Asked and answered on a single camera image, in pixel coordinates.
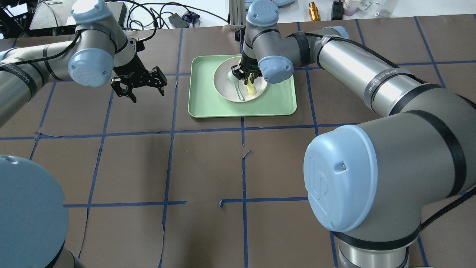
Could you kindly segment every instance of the power adapter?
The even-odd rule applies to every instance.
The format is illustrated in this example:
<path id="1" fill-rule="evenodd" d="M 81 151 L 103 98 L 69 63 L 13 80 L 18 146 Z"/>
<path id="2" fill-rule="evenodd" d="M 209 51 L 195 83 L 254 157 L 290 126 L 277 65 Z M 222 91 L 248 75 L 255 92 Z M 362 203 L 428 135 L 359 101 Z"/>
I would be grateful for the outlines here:
<path id="1" fill-rule="evenodd" d="M 344 3 L 340 1 L 334 1 L 334 3 L 332 3 L 331 21 L 341 20 L 343 15 L 344 15 Z"/>
<path id="2" fill-rule="evenodd" d="M 184 21 L 177 13 L 174 13 L 169 17 L 170 23 L 175 28 L 188 28 L 190 27 L 186 21 Z"/>

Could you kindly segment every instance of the white bowl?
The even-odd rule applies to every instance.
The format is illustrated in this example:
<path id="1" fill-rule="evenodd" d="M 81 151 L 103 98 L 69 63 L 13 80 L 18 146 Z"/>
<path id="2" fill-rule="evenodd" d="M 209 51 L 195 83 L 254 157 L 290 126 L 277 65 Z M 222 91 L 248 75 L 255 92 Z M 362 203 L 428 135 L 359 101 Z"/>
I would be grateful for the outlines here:
<path id="1" fill-rule="evenodd" d="M 249 102 L 258 98 L 268 85 L 268 82 L 266 82 L 263 77 L 258 77 L 253 83 L 255 86 L 255 94 L 250 95 L 244 81 L 238 80 L 238 89 L 245 99 L 241 101 L 238 98 L 235 86 L 230 82 L 230 80 L 228 80 L 228 72 L 231 71 L 231 67 L 233 65 L 238 65 L 240 58 L 241 56 L 233 57 L 222 62 L 217 67 L 215 74 L 213 75 L 213 84 L 215 85 L 215 89 L 217 90 L 218 94 L 220 94 L 223 98 L 236 103 Z"/>

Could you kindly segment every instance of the black cable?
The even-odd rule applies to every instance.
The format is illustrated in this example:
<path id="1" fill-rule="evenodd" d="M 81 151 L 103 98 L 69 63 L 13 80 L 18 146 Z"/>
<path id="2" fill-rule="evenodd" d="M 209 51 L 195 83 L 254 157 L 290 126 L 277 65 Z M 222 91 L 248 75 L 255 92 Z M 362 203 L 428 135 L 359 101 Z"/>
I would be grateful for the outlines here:
<path id="1" fill-rule="evenodd" d="M 142 22 L 136 21 L 136 20 L 133 20 L 133 21 L 130 21 L 130 22 L 129 22 L 129 27 L 130 27 L 130 28 L 132 28 L 132 24 L 133 24 L 133 23 L 139 25 L 139 26 L 142 28 L 142 30 L 144 30 L 144 25 L 142 24 Z"/>
<path id="2" fill-rule="evenodd" d="M 58 32 L 60 26 L 58 25 L 58 19 L 56 18 L 55 11 L 44 0 L 38 0 L 38 2 L 41 2 L 41 3 L 45 4 L 51 10 L 51 13 L 53 13 L 53 17 L 55 18 L 55 22 L 56 22 L 56 32 Z"/>
<path id="3" fill-rule="evenodd" d="M 123 30 L 131 30 L 131 31 L 140 31 L 140 29 L 130 28 L 130 27 L 121 27 Z"/>
<path id="4" fill-rule="evenodd" d="M 218 15 L 212 13 L 212 12 L 209 12 L 209 11 L 207 11 L 207 10 L 199 9 L 199 8 L 192 7 L 192 6 L 189 6 L 189 5 L 183 5 L 183 4 L 176 3 L 176 2 L 168 2 L 168 3 L 143 3 L 143 5 L 171 5 L 171 6 L 182 6 L 182 7 L 186 8 L 186 9 L 188 8 L 188 9 L 199 10 L 199 11 L 208 13 L 208 14 L 210 14 L 210 15 L 212 15 L 212 16 L 215 16 L 215 17 L 217 17 L 217 18 L 223 20 L 224 22 L 229 23 L 229 20 L 226 20 L 226 19 L 224 19 L 224 18 L 222 18 L 222 17 L 220 17 L 220 16 L 218 16 Z M 129 10 L 128 19 L 130 18 L 131 12 L 133 12 L 133 11 L 135 10 L 135 8 L 137 8 L 137 6 L 131 8 L 131 9 Z"/>
<path id="5" fill-rule="evenodd" d="M 50 56 L 50 57 L 44 57 L 44 58 L 40 58 L 40 59 L 14 62 L 14 64 L 21 65 L 21 64 L 28 64 L 28 63 L 34 63 L 34 62 L 43 62 L 43 61 L 49 61 L 49 60 L 52 60 L 52 59 L 56 59 L 56 58 L 58 58 L 58 57 L 60 57 L 64 54 L 66 54 L 66 52 L 68 52 L 76 44 L 76 41 L 78 41 L 79 37 L 80 37 L 80 34 L 77 34 L 76 37 L 74 38 L 74 40 L 65 49 L 63 49 L 63 51 L 61 51 L 60 53 L 58 53 L 56 55 L 53 55 L 53 56 Z"/>
<path id="6" fill-rule="evenodd" d="M 428 225 L 430 225 L 432 222 L 434 222 L 436 219 L 438 219 L 439 217 L 443 216 L 444 214 L 446 214 L 447 212 L 449 212 L 450 210 L 452 210 L 453 208 L 461 205 L 462 203 L 464 203 L 465 201 L 467 201 L 468 199 L 470 199 L 472 196 L 474 196 L 476 194 L 476 187 L 471 189 L 470 191 L 468 191 L 467 193 L 465 193 L 464 195 L 462 195 L 460 198 L 456 199 L 455 201 L 451 202 L 449 205 L 447 205 L 446 207 L 440 209 L 438 212 L 436 212 L 435 214 L 433 214 L 430 218 L 428 218 L 426 221 L 424 221 L 424 223 L 421 225 L 421 230 L 425 229 L 426 227 L 428 227 Z"/>
<path id="7" fill-rule="evenodd" d="M 159 27 L 159 25 L 157 24 L 157 20 L 156 20 L 154 14 L 148 8 L 146 8 L 143 4 L 139 4 L 139 3 L 136 3 L 136 2 L 131 1 L 131 0 L 105 0 L 104 2 L 127 2 L 127 3 L 131 3 L 133 5 L 136 5 L 136 6 L 139 6 L 139 7 L 142 7 L 143 9 L 145 9 L 147 11 L 147 13 L 149 13 L 149 15 L 153 19 L 154 31 L 150 36 L 148 36 L 144 39 L 140 39 L 138 41 L 144 42 L 144 41 L 150 40 L 150 39 L 152 39 L 152 37 L 154 37 L 155 33 L 157 32 L 157 28 Z"/>
<path id="8" fill-rule="evenodd" d="M 173 15 L 172 12 L 170 11 L 165 11 L 165 12 L 162 12 L 162 13 L 158 13 L 155 9 L 153 8 L 150 8 L 150 11 L 152 11 L 153 13 L 156 13 L 157 14 L 157 17 L 156 19 L 159 20 L 159 29 L 162 29 L 164 27 L 164 25 L 167 27 L 167 29 L 170 29 L 170 27 L 167 25 L 167 23 L 165 22 L 164 18 L 162 17 L 162 14 L 166 14 L 166 13 L 170 13 L 171 15 Z"/>
<path id="9" fill-rule="evenodd" d="M 17 25 L 21 28 L 21 30 L 23 31 L 23 33 L 26 33 L 25 28 L 20 24 L 18 18 L 15 17 L 15 15 L 13 15 L 13 13 L 11 13 L 11 11 L 10 11 L 8 8 L 2 8 L 2 9 L 3 9 L 3 10 L 6 10 L 8 13 L 10 13 L 11 18 L 17 23 Z"/>
<path id="10" fill-rule="evenodd" d="M 168 3 L 163 4 L 162 7 L 160 8 L 160 11 L 159 11 L 160 17 L 162 17 L 162 13 L 163 13 L 162 11 L 163 11 L 164 7 L 166 7 L 167 5 L 181 6 L 181 7 L 185 8 L 190 15 L 192 15 L 190 9 L 188 9 L 185 5 L 182 5 L 182 4 L 177 3 L 177 2 L 168 2 Z"/>

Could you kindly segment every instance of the green tray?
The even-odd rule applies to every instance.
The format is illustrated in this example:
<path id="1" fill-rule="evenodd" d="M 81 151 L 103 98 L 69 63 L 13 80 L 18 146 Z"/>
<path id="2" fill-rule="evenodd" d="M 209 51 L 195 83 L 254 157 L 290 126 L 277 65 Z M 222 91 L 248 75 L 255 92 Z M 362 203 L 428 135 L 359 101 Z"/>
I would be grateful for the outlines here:
<path id="1" fill-rule="evenodd" d="M 290 115 L 297 109 L 294 77 L 268 84 L 256 99 L 244 103 L 226 100 L 213 85 L 213 74 L 225 60 L 240 55 L 200 56 L 192 61 L 188 113 L 196 118 Z"/>

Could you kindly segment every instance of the robotic arm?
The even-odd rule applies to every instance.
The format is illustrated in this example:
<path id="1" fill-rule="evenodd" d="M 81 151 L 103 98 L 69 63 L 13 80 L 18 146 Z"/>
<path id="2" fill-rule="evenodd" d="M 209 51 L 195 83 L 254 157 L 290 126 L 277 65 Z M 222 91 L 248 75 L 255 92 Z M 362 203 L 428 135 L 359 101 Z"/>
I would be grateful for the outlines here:
<path id="1" fill-rule="evenodd" d="M 255 1 L 240 65 L 245 83 L 316 62 L 383 118 L 319 135 L 304 159 L 312 210 L 347 268 L 408 266 L 421 208 L 476 184 L 476 105 L 346 40 L 342 27 L 281 38 L 278 8 Z"/>
<path id="2" fill-rule="evenodd" d="M 0 52 L 0 127 L 46 83 L 73 79 L 85 86 L 107 82 L 118 96 L 133 102 L 133 88 L 158 88 L 162 96 L 167 79 L 158 67 L 147 71 L 103 0 L 81 0 L 72 8 L 76 20 L 73 42 L 60 42 Z M 112 70 L 118 78 L 110 78 Z"/>

